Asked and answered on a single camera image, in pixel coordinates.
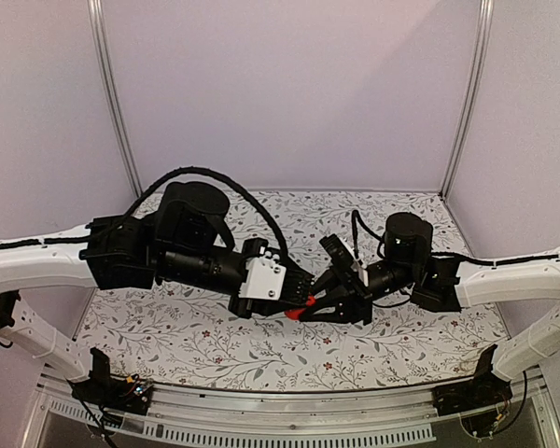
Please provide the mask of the red round charging case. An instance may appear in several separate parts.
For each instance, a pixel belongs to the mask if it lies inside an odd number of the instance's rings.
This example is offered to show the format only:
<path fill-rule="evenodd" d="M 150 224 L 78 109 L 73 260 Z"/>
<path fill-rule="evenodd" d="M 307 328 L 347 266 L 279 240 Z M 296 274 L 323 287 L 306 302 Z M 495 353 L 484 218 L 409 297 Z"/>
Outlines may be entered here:
<path fill-rule="evenodd" d="M 301 316 L 309 310 L 312 306 L 315 305 L 316 298 L 313 295 L 310 295 L 307 302 L 302 308 L 291 309 L 284 311 L 285 316 L 293 321 L 300 321 Z"/>

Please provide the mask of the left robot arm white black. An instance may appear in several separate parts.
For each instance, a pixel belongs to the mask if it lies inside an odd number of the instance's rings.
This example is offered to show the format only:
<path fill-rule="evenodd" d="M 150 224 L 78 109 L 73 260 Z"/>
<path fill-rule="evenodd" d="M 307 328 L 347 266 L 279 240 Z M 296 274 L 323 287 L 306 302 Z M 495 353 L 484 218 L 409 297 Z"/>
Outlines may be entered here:
<path fill-rule="evenodd" d="M 237 246 L 226 223 L 228 197 L 204 182 L 169 184 L 144 217 L 102 217 L 58 234 L 0 242 L 0 337 L 57 369 L 101 405 L 120 395 L 108 357 L 65 337 L 36 315 L 21 291 L 41 287 L 149 289 L 161 282 L 227 295 L 241 317 L 304 305 L 312 277 L 283 245 Z"/>

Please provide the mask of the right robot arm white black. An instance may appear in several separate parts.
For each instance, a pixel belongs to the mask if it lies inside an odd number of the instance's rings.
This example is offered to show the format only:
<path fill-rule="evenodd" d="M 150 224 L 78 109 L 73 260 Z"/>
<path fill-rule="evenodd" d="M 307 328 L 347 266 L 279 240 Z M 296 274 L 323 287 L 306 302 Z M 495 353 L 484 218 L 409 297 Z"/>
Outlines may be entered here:
<path fill-rule="evenodd" d="M 433 251 L 432 237 L 432 225 L 419 216 L 392 214 L 379 238 L 381 260 L 368 266 L 340 238 L 323 238 L 330 266 L 295 317 L 301 322 L 368 324 L 374 302 L 405 287 L 411 289 L 411 303 L 434 313 L 504 301 L 554 300 L 556 305 L 528 329 L 482 352 L 463 393 L 470 406 L 482 407 L 501 385 L 560 351 L 560 246 L 517 258 L 474 259 Z"/>

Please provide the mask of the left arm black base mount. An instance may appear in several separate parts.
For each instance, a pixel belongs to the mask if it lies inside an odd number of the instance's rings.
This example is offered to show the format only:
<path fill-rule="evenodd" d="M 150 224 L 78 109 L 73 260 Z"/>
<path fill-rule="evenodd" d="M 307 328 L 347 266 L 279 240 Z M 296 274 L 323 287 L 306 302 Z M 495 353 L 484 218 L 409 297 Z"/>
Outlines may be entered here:
<path fill-rule="evenodd" d="M 138 374 L 124 379 L 111 374 L 109 357 L 98 348 L 91 348 L 89 378 L 71 383 L 75 399 L 95 404 L 101 409 L 146 415 L 153 395 L 153 382 Z"/>

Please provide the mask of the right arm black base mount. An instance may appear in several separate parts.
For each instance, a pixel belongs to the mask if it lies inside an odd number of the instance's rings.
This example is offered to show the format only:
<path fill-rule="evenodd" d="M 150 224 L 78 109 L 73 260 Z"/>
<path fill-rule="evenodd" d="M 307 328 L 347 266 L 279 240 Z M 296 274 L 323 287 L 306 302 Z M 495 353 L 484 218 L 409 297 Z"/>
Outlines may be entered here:
<path fill-rule="evenodd" d="M 512 398 L 511 381 L 501 380 L 492 372 L 496 349 L 492 344 L 482 351 L 470 379 L 431 390 L 432 404 L 439 416 L 472 411 Z"/>

